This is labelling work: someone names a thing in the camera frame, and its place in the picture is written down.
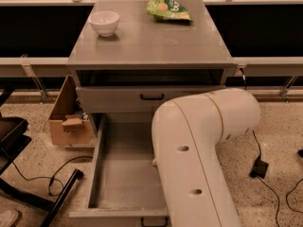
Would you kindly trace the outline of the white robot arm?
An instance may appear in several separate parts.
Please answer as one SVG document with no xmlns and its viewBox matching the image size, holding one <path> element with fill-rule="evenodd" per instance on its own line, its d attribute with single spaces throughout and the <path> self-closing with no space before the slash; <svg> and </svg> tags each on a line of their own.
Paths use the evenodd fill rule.
<svg viewBox="0 0 303 227">
<path fill-rule="evenodd" d="M 259 119 L 257 100 L 242 89 L 181 96 L 156 110 L 151 137 L 172 227 L 241 227 L 215 146 Z"/>
</svg>

